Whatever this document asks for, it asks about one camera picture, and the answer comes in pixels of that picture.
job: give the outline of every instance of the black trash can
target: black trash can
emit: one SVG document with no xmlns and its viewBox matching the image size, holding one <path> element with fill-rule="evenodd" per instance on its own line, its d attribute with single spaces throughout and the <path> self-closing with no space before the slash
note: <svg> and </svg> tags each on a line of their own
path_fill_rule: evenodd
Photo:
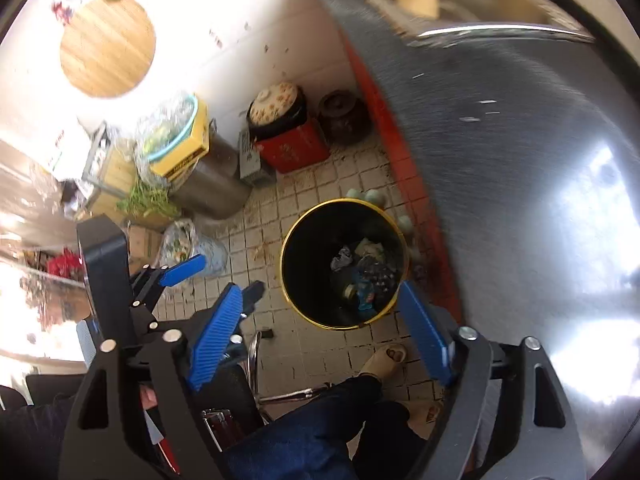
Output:
<svg viewBox="0 0 640 480">
<path fill-rule="evenodd" d="M 332 283 L 331 261 L 345 245 L 363 238 L 380 243 L 396 269 L 390 299 L 368 310 L 353 307 Z M 280 279 L 287 301 L 306 320 L 330 330 L 352 330 L 384 316 L 396 304 L 409 256 L 394 220 L 369 202 L 337 198 L 311 208 L 290 229 L 280 254 Z"/>
</svg>

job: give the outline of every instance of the metal counter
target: metal counter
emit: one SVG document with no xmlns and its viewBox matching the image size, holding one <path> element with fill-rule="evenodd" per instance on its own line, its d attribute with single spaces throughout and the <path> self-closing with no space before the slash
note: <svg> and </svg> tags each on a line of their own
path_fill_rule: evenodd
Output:
<svg viewBox="0 0 640 480">
<path fill-rule="evenodd" d="M 409 46 L 363 0 L 322 1 L 428 186 L 466 322 L 542 341 L 592 475 L 640 410 L 638 104 L 588 44 Z"/>
</svg>

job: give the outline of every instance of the metal bucket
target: metal bucket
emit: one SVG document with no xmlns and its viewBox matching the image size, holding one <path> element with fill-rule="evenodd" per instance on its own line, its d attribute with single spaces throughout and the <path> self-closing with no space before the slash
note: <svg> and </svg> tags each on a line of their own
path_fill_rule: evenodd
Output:
<svg viewBox="0 0 640 480">
<path fill-rule="evenodd" d="M 396 304 L 398 288 L 382 307 L 359 311 L 345 304 L 332 286 L 331 260 L 340 249 L 363 238 L 382 243 L 387 262 L 400 278 L 409 256 L 404 236 L 382 209 L 354 198 L 337 198 L 311 208 L 293 224 L 282 245 L 280 279 L 287 301 L 300 316 L 329 330 L 352 330 L 380 319 Z"/>
<path fill-rule="evenodd" d="M 229 218 L 242 209 L 252 189 L 238 173 L 238 152 L 213 135 L 209 153 L 174 183 L 171 200 L 215 220 Z"/>
</svg>

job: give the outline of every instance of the green vegetable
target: green vegetable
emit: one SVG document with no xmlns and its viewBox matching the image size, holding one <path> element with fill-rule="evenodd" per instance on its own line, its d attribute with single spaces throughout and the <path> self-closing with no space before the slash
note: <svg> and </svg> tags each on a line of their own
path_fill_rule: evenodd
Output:
<svg viewBox="0 0 640 480">
<path fill-rule="evenodd" d="M 151 187 L 140 179 L 136 180 L 129 196 L 116 205 L 126 214 L 143 218 L 151 213 L 160 213 L 171 218 L 180 216 L 180 209 L 169 200 L 166 189 Z"/>
</svg>

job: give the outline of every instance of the sink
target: sink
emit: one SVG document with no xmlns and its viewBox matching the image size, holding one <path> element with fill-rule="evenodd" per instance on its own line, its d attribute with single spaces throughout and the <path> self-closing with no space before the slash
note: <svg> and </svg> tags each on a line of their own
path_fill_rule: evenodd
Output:
<svg viewBox="0 0 640 480">
<path fill-rule="evenodd" d="M 395 0 L 367 0 L 395 30 L 420 44 L 478 37 L 536 37 L 593 41 L 570 15 L 548 0 L 439 0 L 437 20 L 416 16 Z"/>
</svg>

